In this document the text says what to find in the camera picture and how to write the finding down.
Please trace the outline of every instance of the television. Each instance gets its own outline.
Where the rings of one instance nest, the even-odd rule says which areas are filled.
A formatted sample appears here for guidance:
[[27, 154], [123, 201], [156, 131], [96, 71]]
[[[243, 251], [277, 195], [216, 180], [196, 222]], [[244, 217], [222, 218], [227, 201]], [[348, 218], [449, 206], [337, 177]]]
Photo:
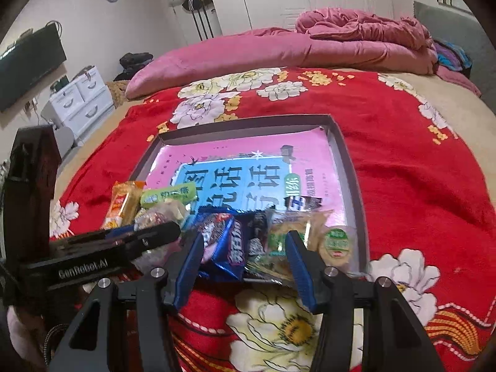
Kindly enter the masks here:
[[0, 111], [10, 108], [66, 59], [55, 24], [18, 39], [0, 53]]

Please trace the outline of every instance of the snack pile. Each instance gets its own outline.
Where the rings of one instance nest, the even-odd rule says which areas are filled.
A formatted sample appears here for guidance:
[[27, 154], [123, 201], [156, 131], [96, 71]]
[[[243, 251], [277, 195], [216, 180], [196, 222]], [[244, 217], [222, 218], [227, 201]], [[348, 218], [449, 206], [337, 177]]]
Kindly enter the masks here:
[[[284, 241], [289, 231], [297, 231], [309, 250], [318, 252], [326, 265], [349, 272], [356, 245], [356, 230], [349, 226], [328, 225], [333, 210], [321, 210], [322, 199], [288, 196], [285, 211], [270, 207], [241, 211], [230, 207], [199, 207], [194, 182], [143, 191], [145, 182], [117, 183], [103, 222], [103, 229], [128, 226], [135, 231], [176, 222], [183, 232], [202, 236], [204, 253], [200, 277], [212, 281], [241, 281], [255, 278], [266, 282], [293, 285]], [[149, 250], [133, 261], [145, 272], [164, 265], [171, 253], [181, 249], [176, 242]]]

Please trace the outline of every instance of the pink comforter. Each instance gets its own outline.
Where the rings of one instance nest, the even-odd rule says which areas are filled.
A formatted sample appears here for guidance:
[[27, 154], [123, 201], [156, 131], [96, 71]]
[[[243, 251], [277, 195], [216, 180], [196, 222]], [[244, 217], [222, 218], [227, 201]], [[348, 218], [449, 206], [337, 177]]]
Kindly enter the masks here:
[[170, 51], [132, 78], [126, 97], [254, 68], [352, 67], [433, 74], [437, 62], [430, 34], [411, 18], [393, 21], [327, 8], [302, 13], [296, 30], [256, 29]]

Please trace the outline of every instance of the white flower print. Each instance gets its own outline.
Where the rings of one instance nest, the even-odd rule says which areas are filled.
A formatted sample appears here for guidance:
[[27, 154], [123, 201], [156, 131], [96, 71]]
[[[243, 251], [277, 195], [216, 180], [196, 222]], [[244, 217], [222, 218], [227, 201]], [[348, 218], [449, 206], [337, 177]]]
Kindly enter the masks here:
[[406, 81], [403, 81], [400, 78], [396, 78], [392, 75], [388, 74], [378, 74], [378, 79], [381, 82], [384, 82], [387, 86], [392, 86], [396, 91], [405, 91], [409, 93], [410, 95], [416, 96], [417, 92], [411, 86], [409, 83]]
[[378, 79], [379, 81], [386, 83], [387, 86], [392, 86], [397, 91], [405, 91], [406, 93], [414, 96], [421, 103], [421, 105], [418, 106], [418, 110], [423, 117], [432, 120], [432, 124], [440, 130], [447, 128], [451, 134], [453, 134], [454, 138], [458, 138], [458, 135], [446, 122], [445, 118], [441, 116], [441, 114], [427, 101], [427, 99], [425, 99], [422, 95], [419, 95], [409, 83], [400, 78], [386, 74], [378, 74]]
[[308, 89], [303, 86], [303, 82], [287, 81], [266, 86], [265, 89], [256, 93], [264, 98], [269, 97], [270, 100], [283, 100], [290, 96], [299, 96], [299, 93], [305, 91], [308, 91]]
[[[241, 372], [309, 371], [322, 315], [312, 315], [297, 294], [280, 287], [256, 287], [236, 295], [240, 313], [227, 324], [240, 340], [231, 343], [230, 362]], [[363, 312], [355, 310], [351, 368], [361, 362]]]
[[203, 95], [215, 95], [227, 86], [222, 78], [195, 81], [178, 92], [178, 98], [194, 98]]
[[272, 77], [280, 72], [280, 68], [259, 68], [244, 73], [226, 75], [222, 77], [221, 83], [226, 84], [228, 91], [249, 91], [260, 88], [262, 84], [271, 84]]
[[238, 94], [239, 92], [226, 92], [224, 94], [207, 94], [189, 98], [175, 108], [170, 122], [177, 124], [178, 128], [212, 123], [224, 113], [224, 98], [232, 98]]
[[438, 129], [447, 128], [454, 136], [456, 136], [455, 131], [447, 123], [445, 118], [441, 116], [437, 109], [434, 108], [434, 106], [432, 106], [425, 98], [420, 95], [417, 96], [417, 99], [421, 103], [418, 106], [418, 111], [420, 111], [420, 114], [423, 117], [432, 120], [432, 124], [435, 125]]
[[79, 217], [78, 210], [78, 203], [71, 201], [62, 207], [58, 200], [50, 212], [50, 237], [58, 237], [68, 231], [72, 233], [69, 230], [70, 222]]
[[436, 297], [426, 294], [438, 281], [441, 273], [437, 267], [425, 267], [425, 258], [420, 250], [403, 249], [395, 259], [386, 254], [370, 262], [369, 279], [389, 277], [408, 301], [422, 326], [426, 326], [437, 311]]

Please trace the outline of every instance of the orange snack wrapper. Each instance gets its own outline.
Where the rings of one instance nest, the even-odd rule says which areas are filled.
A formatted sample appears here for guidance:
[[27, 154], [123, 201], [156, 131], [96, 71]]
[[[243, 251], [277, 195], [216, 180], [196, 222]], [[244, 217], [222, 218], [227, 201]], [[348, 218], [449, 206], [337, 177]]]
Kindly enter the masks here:
[[135, 218], [143, 187], [144, 181], [115, 182], [110, 207], [101, 228], [112, 229], [129, 225]]

